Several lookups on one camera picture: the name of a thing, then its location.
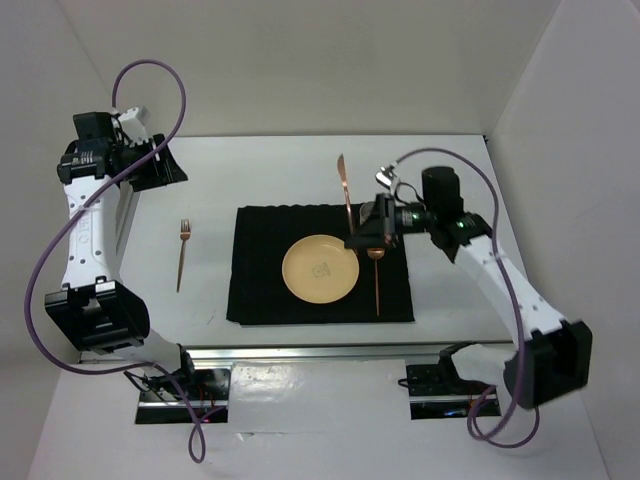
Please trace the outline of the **copper spoon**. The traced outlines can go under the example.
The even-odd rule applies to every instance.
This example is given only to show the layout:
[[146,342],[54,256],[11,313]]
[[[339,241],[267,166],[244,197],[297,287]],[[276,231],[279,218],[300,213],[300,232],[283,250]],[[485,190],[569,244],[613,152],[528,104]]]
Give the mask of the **copper spoon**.
[[374,264],[374,298],[376,316],[380,315],[380,280],[379,280],[379,261],[384,257],[385,250],[383,248],[370,248],[367,250],[368,257]]

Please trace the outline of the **copper knife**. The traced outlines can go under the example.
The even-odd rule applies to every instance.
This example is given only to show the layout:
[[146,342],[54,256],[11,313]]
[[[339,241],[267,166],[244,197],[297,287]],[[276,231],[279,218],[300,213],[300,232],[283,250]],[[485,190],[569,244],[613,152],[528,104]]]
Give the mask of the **copper knife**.
[[349,192],[349,186],[348,186],[346,164],[345,164],[345,159],[344,159],[344,155],[343,154],[340,154],[338,159],[337,159],[337,171],[338,171],[338,174],[339,174],[339,177],[340,177],[340,181],[341,181],[341,185],[342,185],[342,189],[343,189],[343,193],[344,193],[345,206],[346,206],[346,212],[347,212],[347,218],[348,218],[348,224],[349,224],[349,230],[350,230],[350,233],[353,234],[354,231],[355,231],[355,223],[354,223],[354,218],[353,218],[353,213],[352,213],[352,206],[351,206],[350,192]]

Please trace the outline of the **copper fork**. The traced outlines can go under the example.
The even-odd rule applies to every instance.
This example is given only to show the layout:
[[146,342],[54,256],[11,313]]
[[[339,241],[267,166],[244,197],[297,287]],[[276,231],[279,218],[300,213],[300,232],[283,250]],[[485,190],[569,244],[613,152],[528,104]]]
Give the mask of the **copper fork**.
[[191,238],[192,229],[191,222],[188,218],[182,219],[180,222],[180,253],[177,267],[177,279],[176,279],[176,292],[179,293],[182,284],[182,277],[184,271],[184,262],[186,255],[186,243]]

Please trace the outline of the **yellow plate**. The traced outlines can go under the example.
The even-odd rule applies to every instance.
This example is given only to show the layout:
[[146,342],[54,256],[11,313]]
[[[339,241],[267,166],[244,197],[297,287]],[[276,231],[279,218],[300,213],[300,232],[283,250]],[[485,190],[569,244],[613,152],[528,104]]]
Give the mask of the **yellow plate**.
[[310,235],[295,242],[282,260],[281,273],[288,290],[311,304],[329,304],[355,287],[359,260],[344,242],[330,235]]

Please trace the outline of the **black cloth placemat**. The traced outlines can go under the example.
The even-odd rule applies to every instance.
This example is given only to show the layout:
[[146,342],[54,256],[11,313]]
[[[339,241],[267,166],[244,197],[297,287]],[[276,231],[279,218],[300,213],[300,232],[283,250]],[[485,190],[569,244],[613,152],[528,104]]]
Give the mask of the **black cloth placemat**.
[[316,234],[345,239],[343,205],[246,206],[237,210],[227,319],[242,326],[412,323],[415,321],[405,247],[379,261],[380,315],[376,316],[374,264],[358,255],[360,274],[353,290],[329,304],[294,296],[281,273],[282,260],[298,240]]

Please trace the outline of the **metal cup copper base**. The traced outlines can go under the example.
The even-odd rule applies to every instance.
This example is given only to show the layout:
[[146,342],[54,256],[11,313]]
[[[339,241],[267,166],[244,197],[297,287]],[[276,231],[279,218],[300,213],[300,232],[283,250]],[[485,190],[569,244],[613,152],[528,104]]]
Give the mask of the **metal cup copper base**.
[[361,204],[358,215],[359,215],[359,225],[363,226],[371,217],[372,212],[375,207],[374,201],[364,202]]

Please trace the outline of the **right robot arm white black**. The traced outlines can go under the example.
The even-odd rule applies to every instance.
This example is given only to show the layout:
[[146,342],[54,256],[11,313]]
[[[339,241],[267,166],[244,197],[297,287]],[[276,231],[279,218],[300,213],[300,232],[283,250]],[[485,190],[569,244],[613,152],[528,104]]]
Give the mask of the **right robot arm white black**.
[[464,209],[454,169],[422,173],[422,204],[398,205],[376,197],[371,212],[347,238],[356,250],[397,247],[404,236],[426,233],[449,261],[465,272],[507,327],[515,351],[461,342],[440,353],[436,379],[448,392],[469,382],[503,385],[516,404],[532,410],[583,389],[589,379],[593,334],[550,306],[507,258],[492,227]]

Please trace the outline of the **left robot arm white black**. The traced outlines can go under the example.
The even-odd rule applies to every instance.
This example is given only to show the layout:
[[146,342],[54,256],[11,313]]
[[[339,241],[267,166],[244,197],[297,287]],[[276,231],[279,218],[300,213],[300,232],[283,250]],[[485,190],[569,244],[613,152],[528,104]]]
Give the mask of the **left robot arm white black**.
[[118,174],[145,155],[148,162],[124,177],[140,192],[187,176],[175,162],[162,134],[146,129],[144,107],[124,112],[89,112],[73,118],[78,135],[57,166],[69,215],[66,271],[58,292],[46,295],[47,314],[80,352],[116,354],[166,369],[162,386],[176,399],[198,387],[198,374],[186,349],[152,330],[145,302],[125,287],[117,249],[117,210],[122,181]]

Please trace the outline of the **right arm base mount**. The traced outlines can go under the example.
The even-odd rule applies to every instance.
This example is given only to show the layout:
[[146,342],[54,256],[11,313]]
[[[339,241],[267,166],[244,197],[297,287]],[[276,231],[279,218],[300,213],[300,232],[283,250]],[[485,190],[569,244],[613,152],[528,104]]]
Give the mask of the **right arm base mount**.
[[476,381],[450,383],[437,360],[406,361],[397,384],[408,394],[412,420],[466,419],[488,388]]

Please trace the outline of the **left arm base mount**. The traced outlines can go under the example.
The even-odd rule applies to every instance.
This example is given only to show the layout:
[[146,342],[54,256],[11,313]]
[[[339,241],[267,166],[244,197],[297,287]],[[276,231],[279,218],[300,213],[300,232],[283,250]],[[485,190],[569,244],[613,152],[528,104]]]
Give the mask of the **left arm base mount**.
[[[139,391],[135,423],[138,425],[189,424],[188,408],[166,376],[150,378],[125,373]],[[231,387],[231,367],[197,369],[190,379],[177,372],[176,381],[187,396],[198,419],[205,423],[226,423]]]

